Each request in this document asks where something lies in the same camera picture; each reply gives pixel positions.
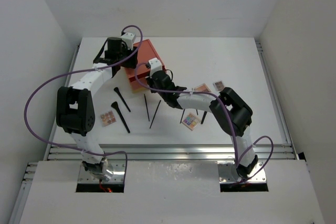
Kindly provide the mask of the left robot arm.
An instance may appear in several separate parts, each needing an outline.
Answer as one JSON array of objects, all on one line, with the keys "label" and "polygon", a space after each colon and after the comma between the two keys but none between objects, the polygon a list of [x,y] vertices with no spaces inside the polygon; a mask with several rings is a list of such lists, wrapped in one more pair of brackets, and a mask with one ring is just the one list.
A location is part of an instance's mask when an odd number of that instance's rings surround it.
[{"label": "left robot arm", "polygon": [[85,171],[98,180],[108,180],[108,161],[98,140],[91,134],[95,124],[92,97],[112,79],[121,67],[134,69],[137,64],[135,34],[109,37],[93,60],[92,71],[70,87],[57,92],[56,123],[71,137],[82,153]]}]

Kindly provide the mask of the black makeup brush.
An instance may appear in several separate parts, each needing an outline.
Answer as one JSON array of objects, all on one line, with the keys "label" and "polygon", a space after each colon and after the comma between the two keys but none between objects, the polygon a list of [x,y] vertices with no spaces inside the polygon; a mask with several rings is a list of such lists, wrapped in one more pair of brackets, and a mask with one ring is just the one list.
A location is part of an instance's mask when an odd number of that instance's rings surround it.
[{"label": "black makeup brush", "polygon": [[122,96],[122,94],[121,94],[119,88],[118,88],[118,87],[115,87],[113,90],[114,90],[114,92],[119,96],[119,98],[120,98],[121,101],[123,102],[123,104],[124,104],[124,106],[126,107],[126,109],[127,109],[129,112],[131,112],[131,110],[130,110],[128,104],[126,103],[124,97]]},{"label": "black makeup brush", "polygon": [[125,119],[124,119],[124,117],[123,117],[123,115],[122,115],[122,113],[121,113],[121,110],[120,110],[120,108],[119,108],[119,105],[118,105],[117,101],[113,102],[113,103],[111,104],[111,107],[114,108],[114,109],[116,110],[116,112],[118,113],[118,115],[119,115],[119,117],[120,117],[120,120],[122,121],[122,123],[123,123],[123,125],[124,125],[126,131],[130,134],[130,129],[129,129],[129,127],[128,127],[128,125],[127,125],[127,123],[126,123],[126,121],[125,121]]}]

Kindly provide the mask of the black fan brush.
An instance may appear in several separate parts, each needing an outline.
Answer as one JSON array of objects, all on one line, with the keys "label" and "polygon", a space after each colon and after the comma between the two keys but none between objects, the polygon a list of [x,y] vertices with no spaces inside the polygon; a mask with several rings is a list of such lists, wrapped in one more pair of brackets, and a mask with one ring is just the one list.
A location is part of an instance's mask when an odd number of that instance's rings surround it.
[{"label": "black fan brush", "polygon": [[204,111],[203,116],[202,116],[202,120],[201,120],[201,124],[204,123],[206,116],[207,116],[207,111]]}]

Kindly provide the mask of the yellow drawer box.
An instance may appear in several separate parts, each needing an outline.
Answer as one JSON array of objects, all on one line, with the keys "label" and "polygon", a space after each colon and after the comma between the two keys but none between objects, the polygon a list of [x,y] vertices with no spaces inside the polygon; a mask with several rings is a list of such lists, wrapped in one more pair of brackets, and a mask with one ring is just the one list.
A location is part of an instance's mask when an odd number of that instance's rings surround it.
[{"label": "yellow drawer box", "polygon": [[138,93],[143,93],[143,92],[145,92],[145,91],[147,91],[147,89],[143,88],[143,89],[133,90],[133,93],[134,93],[134,94],[138,94]]}]

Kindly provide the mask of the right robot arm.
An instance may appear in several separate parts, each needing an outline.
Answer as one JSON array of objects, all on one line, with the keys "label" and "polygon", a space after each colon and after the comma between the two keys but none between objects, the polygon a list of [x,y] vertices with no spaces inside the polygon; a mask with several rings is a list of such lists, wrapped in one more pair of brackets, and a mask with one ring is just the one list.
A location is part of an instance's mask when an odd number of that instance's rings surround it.
[{"label": "right robot arm", "polygon": [[211,113],[234,146],[238,176],[247,179],[258,162],[250,136],[245,133],[251,124],[252,109],[232,89],[224,88],[218,96],[205,91],[190,91],[176,86],[163,70],[146,77],[151,92],[174,109],[196,109]]}]

